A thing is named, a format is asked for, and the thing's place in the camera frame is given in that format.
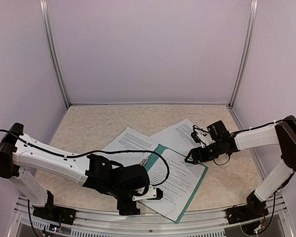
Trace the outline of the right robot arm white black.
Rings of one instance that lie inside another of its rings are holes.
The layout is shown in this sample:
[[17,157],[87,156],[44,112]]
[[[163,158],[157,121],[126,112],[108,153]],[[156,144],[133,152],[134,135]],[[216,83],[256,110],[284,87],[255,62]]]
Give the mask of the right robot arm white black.
[[202,141],[200,135],[208,136],[210,141],[207,145],[191,149],[185,157],[186,163],[215,161],[223,154],[229,157],[244,150],[259,154],[259,161],[273,159],[263,182],[247,197],[242,209],[247,219],[255,218],[265,209],[266,200],[284,188],[296,173],[296,117],[292,115],[235,132],[229,132],[222,120],[206,129],[194,126],[191,136],[195,142]]

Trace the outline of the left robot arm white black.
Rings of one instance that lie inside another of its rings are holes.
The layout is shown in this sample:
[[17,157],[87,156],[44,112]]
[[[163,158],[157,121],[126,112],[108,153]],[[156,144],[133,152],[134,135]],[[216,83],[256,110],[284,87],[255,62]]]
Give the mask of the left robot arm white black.
[[53,220],[63,212],[75,211],[56,206],[53,194],[38,183],[28,170],[30,167],[114,197],[120,215],[139,215],[137,201],[157,196],[143,166],[124,166],[95,152],[70,154],[36,141],[23,129],[22,124],[15,123],[9,130],[1,130],[4,137],[0,142],[0,177],[14,183],[28,198],[35,216]]

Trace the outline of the printed paper sheet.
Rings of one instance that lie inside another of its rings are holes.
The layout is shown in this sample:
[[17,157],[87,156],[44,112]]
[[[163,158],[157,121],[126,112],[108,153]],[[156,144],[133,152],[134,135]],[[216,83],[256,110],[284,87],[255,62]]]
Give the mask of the printed paper sheet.
[[193,123],[185,119],[152,135],[150,138],[181,155],[187,155],[191,149],[200,146],[191,137],[192,126]]
[[[158,143],[148,136],[126,127],[116,138],[114,138],[103,151],[124,151],[124,150],[147,150],[154,151]],[[140,164],[140,162],[150,156],[150,153],[120,153],[101,154],[109,160],[121,163],[123,166]]]

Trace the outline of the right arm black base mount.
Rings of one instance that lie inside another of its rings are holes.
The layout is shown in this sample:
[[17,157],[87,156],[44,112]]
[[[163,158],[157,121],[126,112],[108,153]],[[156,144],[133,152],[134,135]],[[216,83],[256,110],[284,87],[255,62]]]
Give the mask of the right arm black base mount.
[[245,205],[233,206],[226,209],[225,212],[230,225],[254,220],[269,214],[266,201],[260,201],[254,191],[248,195]]

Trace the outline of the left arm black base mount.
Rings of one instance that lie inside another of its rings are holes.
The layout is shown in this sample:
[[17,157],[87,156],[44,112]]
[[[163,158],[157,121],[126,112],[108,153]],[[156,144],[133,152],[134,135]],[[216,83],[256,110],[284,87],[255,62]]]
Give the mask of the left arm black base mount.
[[46,191],[46,194],[47,200],[43,203],[43,206],[32,205],[34,208],[33,215],[44,220],[73,225],[76,210],[55,205],[54,195],[49,190]]

